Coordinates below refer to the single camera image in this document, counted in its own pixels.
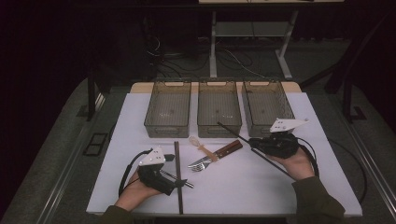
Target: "wooden knife handle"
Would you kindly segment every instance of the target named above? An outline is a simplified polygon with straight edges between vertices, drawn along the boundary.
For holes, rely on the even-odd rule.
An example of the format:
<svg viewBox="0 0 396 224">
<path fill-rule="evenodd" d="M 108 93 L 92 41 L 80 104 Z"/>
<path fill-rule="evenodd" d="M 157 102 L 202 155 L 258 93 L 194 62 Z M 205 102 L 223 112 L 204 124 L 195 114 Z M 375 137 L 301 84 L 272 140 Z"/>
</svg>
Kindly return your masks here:
<svg viewBox="0 0 396 224">
<path fill-rule="evenodd" d="M 230 155 L 231 153 L 235 152 L 236 150 L 242 147 L 243 146 L 241 142 L 239 142 L 239 140 L 235 140 L 230 144 L 228 144 L 227 146 L 222 147 L 221 149 L 215 151 L 215 154 L 219 157 L 219 159 L 221 159 L 227 155 Z"/>
</svg>

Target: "sleeve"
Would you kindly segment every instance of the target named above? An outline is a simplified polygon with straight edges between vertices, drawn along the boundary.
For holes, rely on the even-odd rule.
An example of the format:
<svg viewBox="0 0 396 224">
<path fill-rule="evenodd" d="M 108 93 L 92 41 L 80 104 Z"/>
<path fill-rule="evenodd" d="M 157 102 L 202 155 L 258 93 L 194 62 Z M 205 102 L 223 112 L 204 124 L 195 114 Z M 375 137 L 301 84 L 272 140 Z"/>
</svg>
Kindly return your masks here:
<svg viewBox="0 0 396 224">
<path fill-rule="evenodd" d="M 132 214 L 120 207 L 111 205 L 99 219 L 99 224 L 131 224 Z"/>
<path fill-rule="evenodd" d="M 292 185 L 297 197 L 297 223 L 345 223 L 344 207 L 329 195 L 317 176 Z"/>
</svg>

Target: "gray basket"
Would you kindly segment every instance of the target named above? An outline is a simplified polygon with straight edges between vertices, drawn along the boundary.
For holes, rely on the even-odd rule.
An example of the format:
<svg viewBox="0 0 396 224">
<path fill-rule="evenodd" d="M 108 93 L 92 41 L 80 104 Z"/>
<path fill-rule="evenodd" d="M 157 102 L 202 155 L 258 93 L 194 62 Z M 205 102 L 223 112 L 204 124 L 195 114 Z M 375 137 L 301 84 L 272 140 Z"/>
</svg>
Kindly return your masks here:
<svg viewBox="0 0 396 224">
<path fill-rule="evenodd" d="M 246 77 L 242 96 L 250 137 L 268 137 L 276 119 L 294 119 L 282 83 L 278 80 Z"/>
<path fill-rule="evenodd" d="M 233 132 L 242 126 L 236 82 L 229 77 L 200 78 L 198 93 L 198 136 L 202 138 L 235 138 L 218 125 L 221 122 Z"/>
<path fill-rule="evenodd" d="M 150 138 L 189 137 L 191 80 L 157 78 L 151 93 L 145 127 Z"/>
</svg>

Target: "floor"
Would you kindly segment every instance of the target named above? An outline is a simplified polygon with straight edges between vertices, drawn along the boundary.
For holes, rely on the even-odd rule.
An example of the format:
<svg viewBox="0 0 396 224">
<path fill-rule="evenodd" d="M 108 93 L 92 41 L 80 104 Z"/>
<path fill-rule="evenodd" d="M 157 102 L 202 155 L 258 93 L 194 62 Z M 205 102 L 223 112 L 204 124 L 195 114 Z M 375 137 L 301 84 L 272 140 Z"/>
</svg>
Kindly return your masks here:
<svg viewBox="0 0 396 224">
<path fill-rule="evenodd" d="M 177 52 L 169 49 L 166 60 L 157 67 L 158 77 L 208 77 L 208 47 L 206 40 L 202 41 L 202 53 L 196 59 L 180 58 Z M 219 40 L 218 77 L 282 77 L 274 54 L 280 44 L 277 39 Z M 344 54 L 348 44 L 345 40 L 291 42 L 285 57 L 293 76 L 292 81 L 301 83 L 333 65 Z M 347 124 L 340 115 L 342 91 L 334 95 L 326 94 L 323 90 L 326 81 L 325 77 L 303 91 L 307 92 L 351 187 L 357 198 L 362 200 L 363 216 L 350 217 L 347 223 L 395 223 L 396 217 L 389 211 L 381 190 L 378 190 L 375 177 L 364 165 L 364 172 L 361 170 L 360 165 L 363 162 L 360 160 L 359 143 L 354 135 L 359 135 L 389 188 L 395 190 L 395 133 L 357 88 L 353 90 L 352 104 L 358 106 L 367 119 Z M 97 223 L 98 216 L 87 214 L 85 209 L 106 155 L 106 147 L 111 140 L 123 99 L 129 90 L 130 86 L 114 86 L 110 93 L 100 95 L 97 101 L 98 112 L 88 122 L 86 80 L 76 87 L 2 219 L 2 224 Z M 97 157 L 83 156 L 82 152 L 94 133 L 106 134 L 102 152 Z M 29 199 L 29 206 L 26 206 L 26 199 Z M 180 220 L 154 218 L 149 221 L 161 224 L 178 223 Z M 262 218 L 205 220 L 205 223 L 210 222 L 268 223 Z"/>
</svg>

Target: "knife blade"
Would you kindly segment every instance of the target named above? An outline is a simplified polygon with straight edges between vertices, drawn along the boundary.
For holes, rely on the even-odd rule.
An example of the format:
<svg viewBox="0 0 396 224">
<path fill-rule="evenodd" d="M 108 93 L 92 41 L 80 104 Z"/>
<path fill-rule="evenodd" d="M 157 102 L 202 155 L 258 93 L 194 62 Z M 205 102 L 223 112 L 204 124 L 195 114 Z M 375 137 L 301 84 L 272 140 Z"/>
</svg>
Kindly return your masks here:
<svg viewBox="0 0 396 224">
<path fill-rule="evenodd" d="M 235 140 L 233 142 L 231 142 L 230 144 L 228 144 L 225 147 L 220 148 L 219 150 L 215 151 L 213 154 L 215 154 L 218 157 L 218 160 L 220 160 L 221 158 L 224 158 L 227 155 L 230 155 L 231 153 L 235 152 L 236 150 L 238 150 L 239 148 L 242 148 L 242 144 L 239 140 Z M 198 161 L 193 162 L 192 164 L 188 165 L 189 168 L 204 162 L 204 161 L 212 161 L 210 159 L 210 157 L 205 156 L 201 159 L 199 159 Z"/>
</svg>

